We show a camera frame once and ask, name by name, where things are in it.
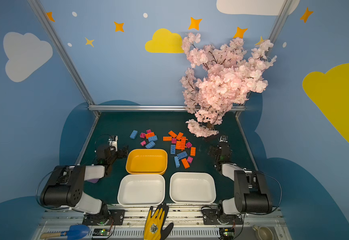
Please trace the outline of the orange lego brick cluster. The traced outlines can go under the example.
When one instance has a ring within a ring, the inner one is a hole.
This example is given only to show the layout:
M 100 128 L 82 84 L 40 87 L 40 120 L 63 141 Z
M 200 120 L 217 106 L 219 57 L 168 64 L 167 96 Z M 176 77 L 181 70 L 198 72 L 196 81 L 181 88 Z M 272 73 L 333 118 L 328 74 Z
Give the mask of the orange lego brick cluster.
M 150 133 L 145 134 L 146 139 L 149 139 L 150 137 L 153 137 L 153 136 L 155 136 L 154 132 L 150 132 Z

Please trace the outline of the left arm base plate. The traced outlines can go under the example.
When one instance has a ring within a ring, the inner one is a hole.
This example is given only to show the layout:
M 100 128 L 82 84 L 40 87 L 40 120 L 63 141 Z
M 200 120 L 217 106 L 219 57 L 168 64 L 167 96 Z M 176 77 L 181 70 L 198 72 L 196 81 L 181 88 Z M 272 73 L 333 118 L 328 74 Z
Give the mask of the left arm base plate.
M 107 211 L 101 211 L 96 215 L 86 214 L 84 215 L 82 224 L 86 226 L 121 226 L 123 224 L 125 210 L 123 209 L 110 209 Z

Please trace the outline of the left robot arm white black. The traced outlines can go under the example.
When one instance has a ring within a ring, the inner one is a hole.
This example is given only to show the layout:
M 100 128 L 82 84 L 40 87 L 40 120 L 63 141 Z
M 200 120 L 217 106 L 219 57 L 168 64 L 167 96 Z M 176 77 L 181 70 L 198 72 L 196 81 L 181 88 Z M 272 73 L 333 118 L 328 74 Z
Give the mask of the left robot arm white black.
M 101 158 L 95 165 L 55 167 L 41 194 L 35 195 L 38 204 L 53 210 L 69 208 L 90 215 L 106 215 L 103 201 L 86 194 L 84 183 L 107 177 L 115 160 L 127 157 L 128 146 L 121 149 L 103 146 L 101 151 Z

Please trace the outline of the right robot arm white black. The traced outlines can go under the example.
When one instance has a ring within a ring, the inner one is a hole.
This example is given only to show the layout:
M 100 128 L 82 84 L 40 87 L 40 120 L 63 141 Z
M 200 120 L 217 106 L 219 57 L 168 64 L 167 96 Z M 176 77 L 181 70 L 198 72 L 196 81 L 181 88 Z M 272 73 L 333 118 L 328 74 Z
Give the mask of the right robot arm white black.
M 234 196 L 219 202 L 221 215 L 249 213 L 266 215 L 273 211 L 273 199 L 266 176 L 259 171 L 239 167 L 231 161 L 232 150 L 228 142 L 210 146 L 208 155 L 214 159 L 215 169 L 234 183 Z

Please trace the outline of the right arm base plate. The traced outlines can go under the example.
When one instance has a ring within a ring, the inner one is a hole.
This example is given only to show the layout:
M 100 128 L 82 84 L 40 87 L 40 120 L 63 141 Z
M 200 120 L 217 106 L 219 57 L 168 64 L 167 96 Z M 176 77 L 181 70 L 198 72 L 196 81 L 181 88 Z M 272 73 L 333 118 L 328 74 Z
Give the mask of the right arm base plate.
M 219 209 L 209 206 L 201 208 L 204 225 L 242 225 L 243 218 L 238 215 L 226 215 Z

